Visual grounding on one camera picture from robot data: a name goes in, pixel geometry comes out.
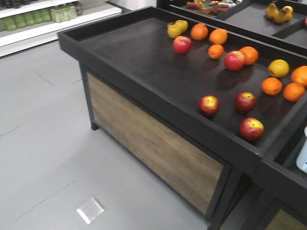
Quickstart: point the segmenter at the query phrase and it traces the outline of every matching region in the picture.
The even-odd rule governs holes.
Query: green bottle
[[[35,24],[34,16],[31,12],[24,13],[24,19],[27,26]]]
[[[78,15],[77,15],[77,9],[76,7],[70,2],[68,3],[68,7],[71,11],[71,19],[74,19],[76,18]]]
[[[3,18],[5,27],[8,31],[16,30],[17,26],[15,24],[15,20],[12,16]]]
[[[55,7],[50,8],[51,20],[56,21],[56,16],[54,14]]]
[[[43,19],[40,16],[40,12],[39,11],[32,11],[32,14],[34,16],[34,21],[35,21],[36,24],[39,24],[39,23],[43,22]]]
[[[16,22],[17,28],[24,28],[27,26],[24,20],[24,16],[22,14],[14,15],[14,20]]]
[[[43,22],[50,22],[51,21],[51,16],[50,16],[50,11],[47,8],[40,9],[40,16],[43,19]]]
[[[71,20],[71,10],[68,7],[68,5],[63,4],[63,6],[61,8],[62,8],[62,11],[63,11],[64,21]]]
[[[64,21],[63,11],[59,6],[55,6],[54,8],[54,17],[56,23],[61,23]]]
[[[6,30],[4,20],[0,18],[0,31]]]

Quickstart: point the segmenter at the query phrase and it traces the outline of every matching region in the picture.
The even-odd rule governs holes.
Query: gray floor
[[[102,130],[58,42],[0,60],[0,230],[204,230],[208,224]],[[87,225],[90,197],[106,208]]]

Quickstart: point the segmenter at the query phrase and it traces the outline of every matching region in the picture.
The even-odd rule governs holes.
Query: wooden panel
[[[223,166],[88,73],[94,120],[200,212]]]
[[[281,209],[266,230],[307,230],[307,226]]]

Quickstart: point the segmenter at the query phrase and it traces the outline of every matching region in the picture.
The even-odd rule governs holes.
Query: bottle
[[[78,16],[76,7],[71,2],[68,3],[68,7],[69,7],[70,12],[71,12],[71,19],[76,18]]]
[[[36,24],[42,23],[43,19],[40,16],[40,12],[39,11],[32,11],[33,17],[34,17],[34,21]]]
[[[56,23],[61,23],[64,21],[62,9],[59,6],[54,8],[54,18]]]
[[[17,26],[15,24],[15,20],[12,16],[3,18],[5,27],[8,31],[16,30]]]
[[[20,0],[11,0],[11,2],[12,2],[12,6],[13,6],[15,9],[20,8]]]
[[[6,30],[4,20],[0,18],[0,31]]]
[[[24,20],[25,20],[25,23],[27,24],[27,26],[35,24],[35,20],[34,20],[34,16],[33,16],[32,12],[24,13]]]
[[[23,5],[29,5],[31,3],[31,0],[22,0],[21,4]]]
[[[4,5],[6,8],[12,8],[12,4],[10,0],[4,0]]]
[[[27,26],[27,24],[25,23],[23,14],[14,15],[14,20],[16,22],[17,28],[24,28]]]
[[[51,16],[50,16],[50,11],[47,8],[40,9],[40,16],[43,19],[43,22],[50,22],[51,21]]]
[[[64,21],[69,21],[71,19],[71,11],[67,4],[62,5]]]
[[[74,1],[73,5],[76,7],[77,15],[80,16],[83,14],[82,5],[79,1]]]

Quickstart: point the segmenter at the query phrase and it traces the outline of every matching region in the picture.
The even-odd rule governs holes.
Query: apple
[[[167,34],[170,38],[176,38],[181,35],[181,27],[174,23],[167,24]]]
[[[220,107],[220,101],[217,97],[213,95],[203,96],[199,101],[199,108],[201,113],[207,117],[213,117]]]
[[[185,20],[177,20],[177,21],[175,21],[175,25],[179,25],[180,26],[181,33],[186,32],[186,30],[188,29],[188,26],[189,26],[188,22],[185,21]]]
[[[230,71],[239,71],[244,67],[245,56],[238,50],[230,51],[226,54],[224,64]]]
[[[256,97],[251,92],[241,92],[236,96],[236,110],[245,114],[249,112],[256,104]]]
[[[192,42],[186,36],[179,36],[174,39],[173,47],[176,53],[186,54],[191,48]]]
[[[239,126],[239,133],[241,137],[248,141],[255,141],[259,139],[262,136],[263,131],[263,124],[253,117],[246,118],[240,123]]]

